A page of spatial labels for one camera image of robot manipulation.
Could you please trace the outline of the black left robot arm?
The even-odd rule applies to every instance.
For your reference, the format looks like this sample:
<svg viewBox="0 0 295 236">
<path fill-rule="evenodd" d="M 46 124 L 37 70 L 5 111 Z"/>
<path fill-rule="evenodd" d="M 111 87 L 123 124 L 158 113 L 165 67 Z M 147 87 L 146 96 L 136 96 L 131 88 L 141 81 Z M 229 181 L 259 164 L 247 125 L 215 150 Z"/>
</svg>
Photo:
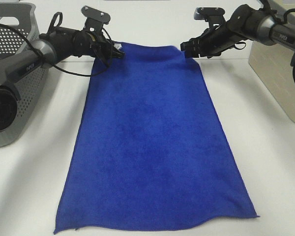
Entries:
<svg viewBox="0 0 295 236">
<path fill-rule="evenodd" d="M 29 49 L 5 58 L 0 56 L 0 132 L 6 130 L 17 116 L 17 102 L 21 99 L 16 83 L 38 68 L 56 67 L 60 61 L 70 57 L 91 56 L 110 67 L 113 58 L 121 59 L 124 52 L 115 47 L 109 35 L 86 29 L 75 30 L 51 27 L 38 40 L 29 40 L 13 27 L 0 24 L 28 45 Z"/>
</svg>

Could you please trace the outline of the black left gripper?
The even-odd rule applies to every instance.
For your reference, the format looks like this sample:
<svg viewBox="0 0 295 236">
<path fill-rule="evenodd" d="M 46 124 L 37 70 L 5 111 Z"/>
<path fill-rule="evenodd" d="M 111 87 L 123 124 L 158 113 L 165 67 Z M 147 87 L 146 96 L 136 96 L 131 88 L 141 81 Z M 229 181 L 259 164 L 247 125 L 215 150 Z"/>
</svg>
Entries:
<svg viewBox="0 0 295 236">
<path fill-rule="evenodd" d="M 125 55 L 120 49 L 116 48 L 111 38 L 106 38 L 102 32 L 87 31 L 89 46 L 87 55 L 99 58 L 100 60 L 122 59 Z"/>
</svg>

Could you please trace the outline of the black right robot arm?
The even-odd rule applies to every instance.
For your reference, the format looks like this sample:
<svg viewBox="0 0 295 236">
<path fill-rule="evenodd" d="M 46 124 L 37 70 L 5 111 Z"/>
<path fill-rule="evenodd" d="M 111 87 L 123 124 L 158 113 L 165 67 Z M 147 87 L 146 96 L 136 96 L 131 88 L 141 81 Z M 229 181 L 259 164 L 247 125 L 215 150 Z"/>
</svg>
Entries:
<svg viewBox="0 0 295 236">
<path fill-rule="evenodd" d="M 295 8 L 287 10 L 282 18 L 269 3 L 262 1 L 263 7 L 256 10 L 247 4 L 239 6 L 225 20 L 225 11 L 220 7 L 198 7 L 194 12 L 195 20 L 208 23 L 208 28 L 198 36 L 182 42 L 181 51 L 186 58 L 218 57 L 224 51 L 244 44 L 246 40 L 272 46 L 280 44 L 294 52 L 291 59 L 293 80 L 295 83 L 295 25 L 288 22 L 288 15 L 295 13 Z"/>
</svg>

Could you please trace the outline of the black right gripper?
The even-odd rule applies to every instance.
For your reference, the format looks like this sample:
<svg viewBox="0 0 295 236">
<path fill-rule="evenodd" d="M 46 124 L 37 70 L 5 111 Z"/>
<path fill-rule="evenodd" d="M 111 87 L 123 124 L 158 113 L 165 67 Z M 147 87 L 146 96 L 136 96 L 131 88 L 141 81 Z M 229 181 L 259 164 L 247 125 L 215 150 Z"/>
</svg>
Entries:
<svg viewBox="0 0 295 236">
<path fill-rule="evenodd" d="M 206 29 L 198 37 L 180 44 L 186 58 L 215 57 L 236 44 L 236 34 L 227 26 Z"/>
</svg>

